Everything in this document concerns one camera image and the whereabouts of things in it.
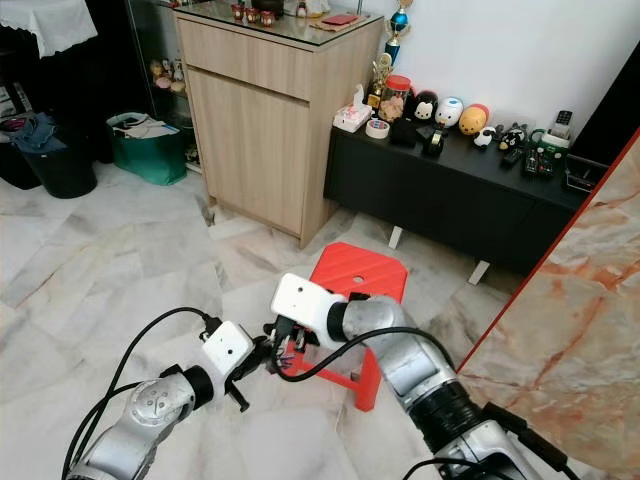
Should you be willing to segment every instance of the tissue box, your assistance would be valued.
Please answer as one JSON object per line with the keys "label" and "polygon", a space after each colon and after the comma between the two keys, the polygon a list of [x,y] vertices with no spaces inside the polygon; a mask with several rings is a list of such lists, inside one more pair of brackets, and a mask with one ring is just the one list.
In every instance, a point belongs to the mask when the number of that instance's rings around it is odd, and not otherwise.
{"label": "tissue box", "polygon": [[373,108],[370,105],[360,104],[357,108],[353,105],[342,107],[333,117],[333,125],[353,133],[371,118],[372,113]]}

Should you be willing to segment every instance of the black cable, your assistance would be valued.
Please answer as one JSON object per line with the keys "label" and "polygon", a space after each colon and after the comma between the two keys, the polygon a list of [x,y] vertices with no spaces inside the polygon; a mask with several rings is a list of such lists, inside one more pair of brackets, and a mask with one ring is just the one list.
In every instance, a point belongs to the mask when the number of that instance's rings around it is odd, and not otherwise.
{"label": "black cable", "polygon": [[502,480],[513,480],[511,477],[508,477],[502,472],[499,472],[492,468],[487,468],[476,462],[470,462],[468,460],[462,460],[457,458],[437,458],[437,457],[432,458],[431,460],[424,460],[422,462],[416,463],[413,467],[411,467],[411,469],[407,472],[407,474],[404,477],[402,477],[402,480],[409,480],[409,477],[411,477],[411,475],[413,475],[416,470],[418,470],[419,468],[425,467],[427,465],[433,465],[433,464],[465,465],[471,468],[472,470],[475,470],[478,473],[488,473],[490,475],[493,475],[494,477],[501,478]]}
{"label": "black cable", "polygon": [[62,467],[62,480],[65,480],[66,476],[69,474],[69,469],[71,468],[71,457],[73,456],[73,452],[76,448],[76,444],[78,443],[78,440],[80,439],[80,435],[82,435],[83,430],[87,426],[87,423],[89,423],[89,421],[91,420],[91,418],[93,418],[96,412],[103,405],[106,405],[109,402],[109,400],[111,400],[113,397],[127,390],[131,390],[132,388],[135,388],[138,385],[140,385],[140,382],[130,383],[128,385],[125,385],[124,387],[116,388],[111,394],[111,396],[101,398],[100,401],[96,403],[93,406],[93,408],[91,408],[91,410],[89,410],[89,413],[87,413],[87,415],[82,419],[82,422],[80,422],[80,425],[78,426],[76,433],[74,433],[73,439],[69,444],[69,448],[67,449],[67,455],[65,456],[64,465]]}
{"label": "black cable", "polygon": [[571,470],[571,468],[569,468],[569,465],[565,465],[562,468],[562,473],[564,473],[567,477],[569,477],[570,480],[580,480],[580,477],[576,475],[576,472],[574,472],[573,470]]}
{"label": "black cable", "polygon": [[[173,310],[169,310],[168,312],[163,313],[162,315],[157,317],[155,320],[153,320],[151,323],[149,323],[146,327],[144,327],[142,330],[140,330],[140,333],[138,333],[138,335],[136,335],[136,337],[133,339],[133,341],[129,344],[129,347],[127,348],[127,350],[124,352],[124,355],[122,356],[122,359],[120,360],[120,364],[118,365],[118,368],[116,369],[116,372],[113,375],[113,379],[111,380],[111,383],[109,384],[109,388],[107,389],[107,393],[105,393],[105,395],[104,395],[105,398],[110,398],[111,395],[113,394],[113,392],[115,391],[116,385],[118,383],[118,380],[120,379],[120,375],[122,374],[122,370],[124,369],[124,366],[127,363],[127,360],[129,359],[129,356],[131,355],[131,352],[133,351],[135,346],[138,344],[138,342],[140,342],[142,337],[144,337],[149,330],[151,330],[153,327],[155,327],[158,323],[160,323],[165,318],[170,317],[171,315],[175,315],[176,313],[180,313],[180,312],[195,313],[195,314],[199,315],[200,317],[202,317],[203,319],[209,317],[206,313],[204,313],[202,310],[198,310],[197,308],[193,308],[193,307],[178,307],[178,308],[174,308]],[[76,452],[76,455],[74,457],[74,462],[77,462],[80,459],[80,457],[82,456],[82,453],[84,452],[84,449],[86,448],[87,443],[89,443],[89,439],[91,438],[91,435],[93,435],[93,432],[96,429],[96,426],[98,425],[98,422],[100,421],[100,417],[102,417],[102,414],[104,413],[104,410],[105,410],[105,408],[107,406],[107,403],[108,403],[108,401],[104,402],[104,403],[101,403],[100,406],[98,407],[98,410],[96,411],[96,414],[93,417],[93,421],[91,422],[91,425],[89,425],[87,433],[84,435],[84,437],[82,438],[82,441],[80,442],[80,445],[78,447],[78,451]]]}
{"label": "black cable", "polygon": [[435,338],[433,335],[427,332],[423,332],[419,328],[414,328],[414,327],[380,328],[378,330],[371,330],[370,332],[363,333],[362,335],[358,335],[357,337],[353,338],[352,340],[349,340],[347,343],[342,345],[338,350],[333,352],[331,355],[327,356],[321,362],[313,366],[310,370],[307,370],[306,372],[301,373],[300,375],[295,375],[295,376],[287,375],[286,373],[284,373],[282,368],[280,368],[280,366],[277,363],[277,360],[278,360],[277,350],[278,350],[278,347],[280,346],[280,343],[283,340],[283,338],[280,338],[280,339],[276,339],[276,344],[273,346],[273,350],[271,351],[271,362],[273,363],[274,370],[283,380],[286,380],[287,382],[302,382],[303,380],[307,380],[308,378],[311,378],[314,375],[316,375],[322,369],[326,368],[330,363],[334,362],[339,357],[344,355],[347,350],[350,350],[351,348],[355,347],[356,345],[363,342],[364,340],[367,340],[372,337],[377,337],[380,335],[387,335],[389,333],[410,333],[413,335],[419,335],[423,338],[426,338],[431,343],[433,343],[438,348],[438,350],[440,350],[440,353],[442,354],[446,362],[449,364],[451,368],[455,370],[455,367],[453,365],[453,360],[449,356],[449,353],[444,348],[444,346],[438,341],[438,339]]}

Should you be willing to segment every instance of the clothes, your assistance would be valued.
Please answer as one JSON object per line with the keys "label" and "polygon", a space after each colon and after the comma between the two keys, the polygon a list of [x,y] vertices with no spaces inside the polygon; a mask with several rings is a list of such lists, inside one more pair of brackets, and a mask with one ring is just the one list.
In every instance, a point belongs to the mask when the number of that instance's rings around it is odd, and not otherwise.
{"label": "clothes", "polygon": [[47,154],[67,148],[53,136],[55,132],[55,121],[45,113],[38,113],[13,135],[11,141],[22,153]]}
{"label": "clothes", "polygon": [[85,0],[0,0],[0,25],[33,33],[40,57],[98,35]]}

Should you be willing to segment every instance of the white cloth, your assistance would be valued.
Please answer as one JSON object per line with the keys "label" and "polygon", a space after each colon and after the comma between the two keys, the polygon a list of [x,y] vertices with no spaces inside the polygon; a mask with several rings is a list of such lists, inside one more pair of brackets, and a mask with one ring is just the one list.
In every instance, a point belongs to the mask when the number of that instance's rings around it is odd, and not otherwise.
{"label": "white cloth", "polygon": [[0,25],[33,33],[40,57],[98,35],[85,0],[0,0]]}

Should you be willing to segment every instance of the console leg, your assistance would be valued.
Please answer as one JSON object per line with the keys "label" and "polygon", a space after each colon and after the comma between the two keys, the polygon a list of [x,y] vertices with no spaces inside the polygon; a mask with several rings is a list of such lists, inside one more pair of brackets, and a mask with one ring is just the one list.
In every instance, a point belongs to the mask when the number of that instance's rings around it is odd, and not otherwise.
{"label": "console leg", "polygon": [[393,248],[394,250],[396,249],[401,235],[402,228],[394,226],[393,232],[391,232],[391,238],[389,239],[389,248]]}
{"label": "console leg", "polygon": [[480,279],[482,279],[482,276],[486,273],[486,271],[489,269],[490,266],[491,264],[489,262],[480,260],[478,262],[478,265],[476,265],[476,269],[473,271],[473,273],[471,274],[467,282],[469,282],[471,285],[477,285]]}

